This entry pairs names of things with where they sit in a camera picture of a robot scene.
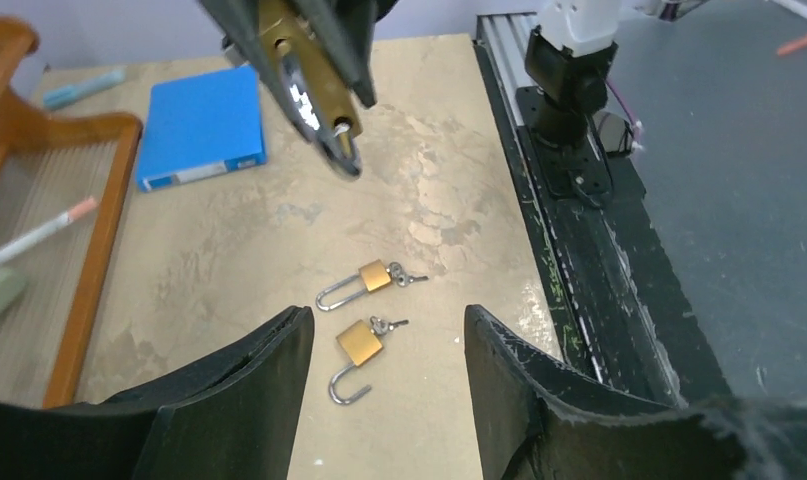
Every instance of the brass padlock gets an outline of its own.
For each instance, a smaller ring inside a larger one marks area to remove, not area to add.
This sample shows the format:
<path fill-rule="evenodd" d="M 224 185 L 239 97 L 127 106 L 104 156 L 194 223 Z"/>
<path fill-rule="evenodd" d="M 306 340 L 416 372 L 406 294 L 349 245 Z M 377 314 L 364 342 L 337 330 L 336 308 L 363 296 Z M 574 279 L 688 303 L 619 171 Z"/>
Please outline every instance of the brass padlock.
<path fill-rule="evenodd" d="M 365 285 L 364 288 L 330 305 L 324 305 L 322 303 L 324 297 L 349 284 L 350 282 L 356 281 L 359 278 L 362 279 L 362 283 Z M 391 285 L 392 281 L 401 287 L 406 287 L 414 282 L 423 282 L 426 280 L 429 280 L 429 277 L 414 277 L 409 275 L 405 270 L 403 270 L 403 266 L 397 262 L 391 262 L 388 264 L 388 267 L 386 267 L 381 260 L 375 260 L 360 268 L 359 273 L 351 275 L 344 280 L 321 290 L 321 293 L 315 297 L 315 305 L 317 305 L 320 310 L 328 312 L 344 304 L 350 303 L 366 293 L 373 293 L 378 290 L 382 290 L 383 288 Z"/>
<path fill-rule="evenodd" d="M 409 320 L 387 322 L 381 318 L 371 317 L 370 326 L 359 320 L 336 337 L 338 344 L 341 345 L 341 348 L 343 348 L 347 356 L 350 357 L 350 363 L 341 369 L 340 372 L 333 375 L 329 381 L 329 396 L 332 398 L 333 402 L 339 405 L 350 405 L 371 391 L 371 386 L 365 385 L 352 396 L 342 398 L 336 393 L 335 384 L 341 377 L 346 375 L 347 372 L 354 368 L 361 367 L 382 351 L 383 347 L 382 342 L 379 341 L 380 337 L 408 323 Z"/>

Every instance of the gold metal part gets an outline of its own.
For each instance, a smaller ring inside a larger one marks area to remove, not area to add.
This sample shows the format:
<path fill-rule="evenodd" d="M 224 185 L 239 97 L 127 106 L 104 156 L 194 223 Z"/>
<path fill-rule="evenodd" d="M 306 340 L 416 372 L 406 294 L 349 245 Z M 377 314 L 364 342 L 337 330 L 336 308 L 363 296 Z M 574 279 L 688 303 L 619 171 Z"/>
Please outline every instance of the gold metal part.
<path fill-rule="evenodd" d="M 361 320 L 339 334 L 336 340 L 357 367 L 382 351 L 382 342 L 374 335 L 371 327 Z"/>
<path fill-rule="evenodd" d="M 258 8 L 259 40 L 271 63 L 278 65 L 280 57 L 293 50 L 300 59 L 306 83 L 318 108 L 324 113 L 323 122 L 329 130 L 335 130 L 336 120 L 346 120 L 350 125 L 349 134 L 354 138 L 359 136 L 362 124 L 350 91 L 323 50 L 312 39 L 314 34 L 306 22 L 298 19 L 285 0 L 260 0 Z M 278 52 L 278 47 L 288 50 Z"/>
<path fill-rule="evenodd" d="M 359 276 L 362 277 L 365 288 L 371 293 L 391 284 L 391 275 L 381 260 L 376 260 L 360 268 Z"/>

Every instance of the blue box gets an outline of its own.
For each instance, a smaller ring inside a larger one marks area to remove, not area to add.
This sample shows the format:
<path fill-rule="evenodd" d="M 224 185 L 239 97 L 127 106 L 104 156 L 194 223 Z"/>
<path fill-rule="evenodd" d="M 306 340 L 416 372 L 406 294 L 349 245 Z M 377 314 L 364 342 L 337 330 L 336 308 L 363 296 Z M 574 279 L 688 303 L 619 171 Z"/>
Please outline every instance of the blue box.
<path fill-rule="evenodd" d="M 262 112 L 252 67 L 153 86 L 135 170 L 142 191 L 265 163 Z"/>

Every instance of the table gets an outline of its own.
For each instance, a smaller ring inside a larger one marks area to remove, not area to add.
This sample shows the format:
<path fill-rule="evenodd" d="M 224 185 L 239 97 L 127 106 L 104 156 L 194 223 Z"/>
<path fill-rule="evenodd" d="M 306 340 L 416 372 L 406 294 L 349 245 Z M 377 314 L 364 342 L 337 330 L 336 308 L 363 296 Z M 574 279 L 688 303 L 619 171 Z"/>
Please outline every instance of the table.
<path fill-rule="evenodd" d="M 158 82 L 226 68 L 220 58 L 133 65 L 129 80 L 65 110 L 146 118 Z M 50 71 L 39 94 L 108 68 Z M 164 191 L 130 187 L 78 398 L 99 402 L 242 337 L 374 259 L 430 281 L 334 312 L 316 334 L 293 478 L 480 477 L 464 358 L 464 307 L 479 303 L 559 357 L 470 39 L 378 42 L 379 104 L 362 112 L 365 174 L 335 177 L 262 95 L 269 164 Z M 411 324 L 349 374 L 335 336 L 370 315 Z"/>

